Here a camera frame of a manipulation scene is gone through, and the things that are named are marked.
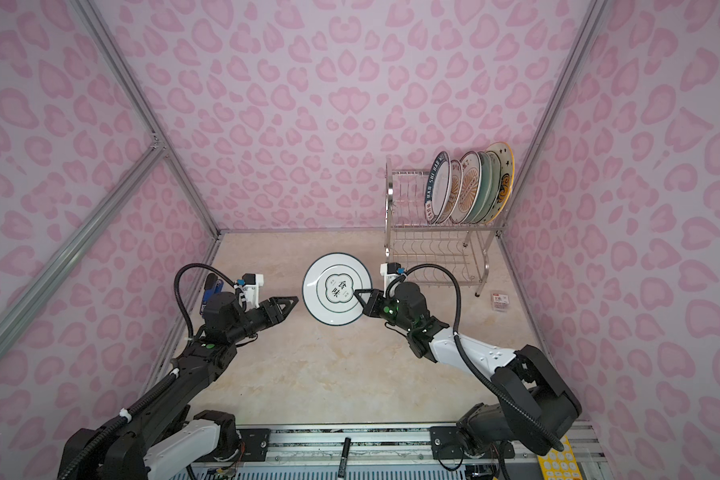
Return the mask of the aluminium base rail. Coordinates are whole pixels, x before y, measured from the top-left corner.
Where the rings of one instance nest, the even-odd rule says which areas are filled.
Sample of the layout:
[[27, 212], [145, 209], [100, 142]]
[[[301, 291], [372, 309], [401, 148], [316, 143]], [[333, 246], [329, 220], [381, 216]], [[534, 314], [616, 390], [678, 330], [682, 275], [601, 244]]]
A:
[[241, 425], [192, 420], [149, 448], [125, 479], [611, 479], [593, 427], [577, 421], [562, 451], [520, 442], [470, 454], [445, 423]]

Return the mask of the teal flower plate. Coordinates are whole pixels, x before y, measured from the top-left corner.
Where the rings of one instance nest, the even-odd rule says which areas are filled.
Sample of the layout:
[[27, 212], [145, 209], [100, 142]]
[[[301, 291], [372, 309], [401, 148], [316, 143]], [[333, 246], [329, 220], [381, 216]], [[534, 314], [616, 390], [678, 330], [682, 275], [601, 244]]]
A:
[[495, 186], [494, 186], [494, 179], [495, 179], [495, 173], [494, 173], [494, 159], [491, 154], [488, 153], [488, 151], [482, 152], [482, 155], [487, 160], [487, 165], [490, 167], [490, 175], [488, 179], [488, 191], [484, 198], [484, 202], [482, 205], [481, 210], [478, 212], [478, 215], [476, 216], [474, 222], [475, 223], [482, 223], [488, 219], [489, 210], [491, 209], [491, 205], [493, 203], [493, 194], [495, 192]]

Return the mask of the dark green rimmed plate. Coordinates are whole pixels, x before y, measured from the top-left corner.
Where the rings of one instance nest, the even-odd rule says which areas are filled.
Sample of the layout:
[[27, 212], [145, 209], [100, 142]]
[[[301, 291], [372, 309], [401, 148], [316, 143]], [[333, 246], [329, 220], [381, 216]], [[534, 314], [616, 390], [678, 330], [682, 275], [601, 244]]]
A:
[[425, 218], [428, 224], [440, 222], [451, 188], [451, 159], [446, 151], [439, 152], [430, 169], [425, 188]]

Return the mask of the cream plate with red berries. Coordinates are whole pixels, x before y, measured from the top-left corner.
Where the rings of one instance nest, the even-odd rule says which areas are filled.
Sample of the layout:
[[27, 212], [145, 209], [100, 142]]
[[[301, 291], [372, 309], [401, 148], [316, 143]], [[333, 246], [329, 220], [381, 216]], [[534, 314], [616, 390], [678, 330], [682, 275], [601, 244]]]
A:
[[504, 167], [503, 158], [502, 158], [502, 155], [500, 152], [497, 152], [495, 150], [489, 150], [488, 153], [492, 155], [492, 157], [494, 159], [494, 163], [495, 163], [495, 167], [494, 167], [495, 192], [493, 194], [493, 203], [491, 205], [491, 209], [489, 210], [489, 215], [488, 215], [488, 220], [492, 221], [495, 218], [495, 216], [499, 210], [500, 204], [501, 204], [500, 197], [502, 196], [502, 194], [501, 194], [502, 184], [503, 184], [502, 178], [503, 178], [503, 174], [505, 173], [505, 167]]

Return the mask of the black marker pen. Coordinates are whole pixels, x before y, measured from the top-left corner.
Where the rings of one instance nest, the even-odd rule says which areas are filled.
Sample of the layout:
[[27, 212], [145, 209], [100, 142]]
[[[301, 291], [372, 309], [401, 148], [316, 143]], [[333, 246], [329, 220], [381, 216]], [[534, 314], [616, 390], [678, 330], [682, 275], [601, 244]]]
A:
[[347, 475], [347, 465], [348, 465], [348, 459], [349, 459], [349, 453], [350, 448], [352, 444], [352, 439], [350, 437], [346, 437], [342, 444], [342, 451], [340, 455], [340, 463], [337, 470], [337, 478], [339, 480], [344, 480]]

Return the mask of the chrome two-tier dish rack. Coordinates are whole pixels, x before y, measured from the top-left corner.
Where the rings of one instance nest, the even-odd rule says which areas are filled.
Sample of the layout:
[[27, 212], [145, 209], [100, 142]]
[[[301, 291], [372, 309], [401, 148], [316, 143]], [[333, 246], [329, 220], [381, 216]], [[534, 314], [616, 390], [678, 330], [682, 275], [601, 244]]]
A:
[[475, 296], [507, 295], [511, 282], [499, 252], [500, 229], [427, 223], [424, 193], [427, 171], [395, 167], [386, 161], [385, 241], [388, 263], [411, 267], [423, 263], [449, 269]]

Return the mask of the small orange sunburst plate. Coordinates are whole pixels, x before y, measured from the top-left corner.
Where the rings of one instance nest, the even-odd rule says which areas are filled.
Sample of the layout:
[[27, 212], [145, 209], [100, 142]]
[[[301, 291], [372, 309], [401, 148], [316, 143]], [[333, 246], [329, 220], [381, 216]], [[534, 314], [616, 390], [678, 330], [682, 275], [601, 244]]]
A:
[[455, 209], [461, 191], [463, 175], [461, 163], [459, 160], [451, 159], [450, 167], [451, 182], [448, 191], [448, 197], [443, 208], [442, 215], [440, 217], [440, 223], [445, 223], [450, 218], [453, 210]]

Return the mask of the small pink white box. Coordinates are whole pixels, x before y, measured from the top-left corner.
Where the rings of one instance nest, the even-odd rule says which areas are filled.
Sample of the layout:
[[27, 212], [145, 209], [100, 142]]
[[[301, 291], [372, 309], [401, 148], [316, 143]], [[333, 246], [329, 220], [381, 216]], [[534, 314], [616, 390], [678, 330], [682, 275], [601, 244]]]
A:
[[492, 291], [490, 294], [491, 305], [496, 312], [507, 312], [510, 308], [510, 298], [506, 292]]

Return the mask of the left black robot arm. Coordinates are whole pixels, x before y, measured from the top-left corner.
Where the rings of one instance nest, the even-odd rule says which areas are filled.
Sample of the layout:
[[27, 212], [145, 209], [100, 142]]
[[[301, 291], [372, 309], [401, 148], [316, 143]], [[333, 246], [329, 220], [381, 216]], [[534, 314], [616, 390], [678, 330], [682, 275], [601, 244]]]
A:
[[231, 364], [240, 344], [282, 323], [299, 300], [271, 297], [258, 306], [233, 292], [213, 295], [201, 317], [202, 335], [172, 362], [170, 372], [98, 429], [81, 428], [66, 442], [60, 479], [170, 478], [213, 451], [232, 457], [240, 440], [231, 414], [214, 413], [167, 436], [189, 403]]

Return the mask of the large orange sunburst plate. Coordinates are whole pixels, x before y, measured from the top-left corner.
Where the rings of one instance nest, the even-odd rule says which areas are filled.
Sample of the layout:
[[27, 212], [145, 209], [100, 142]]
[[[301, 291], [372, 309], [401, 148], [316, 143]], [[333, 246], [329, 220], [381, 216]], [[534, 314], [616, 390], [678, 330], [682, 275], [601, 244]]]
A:
[[462, 180], [457, 203], [451, 215], [456, 224], [462, 224], [470, 217], [481, 188], [483, 164], [475, 151], [464, 154], [460, 160]]

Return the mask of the cat and stars plate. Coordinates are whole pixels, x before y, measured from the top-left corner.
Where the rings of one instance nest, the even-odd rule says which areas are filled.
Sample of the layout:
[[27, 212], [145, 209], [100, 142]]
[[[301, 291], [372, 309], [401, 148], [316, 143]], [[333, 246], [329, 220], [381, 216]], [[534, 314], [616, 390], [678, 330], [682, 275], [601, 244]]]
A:
[[515, 158], [511, 146], [505, 142], [495, 142], [488, 147], [488, 151], [489, 150], [495, 150], [501, 153], [505, 167], [505, 173], [502, 178], [502, 196], [500, 197], [501, 204], [499, 210], [492, 221], [486, 220], [488, 223], [492, 223], [504, 210], [511, 196], [515, 176]]

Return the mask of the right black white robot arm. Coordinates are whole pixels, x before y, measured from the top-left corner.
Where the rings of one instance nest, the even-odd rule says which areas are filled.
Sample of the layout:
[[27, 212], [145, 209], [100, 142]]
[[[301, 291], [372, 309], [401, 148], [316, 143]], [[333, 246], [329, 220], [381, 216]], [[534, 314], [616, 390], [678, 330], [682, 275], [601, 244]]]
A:
[[389, 293], [358, 289], [353, 296], [364, 315], [403, 334], [416, 357], [468, 372], [496, 397], [495, 404], [478, 403], [456, 421], [456, 444], [464, 454], [481, 457], [513, 441], [540, 456], [564, 450], [562, 438], [582, 413], [580, 401], [539, 348], [512, 350], [462, 334], [459, 288], [450, 324], [431, 313], [413, 282]]

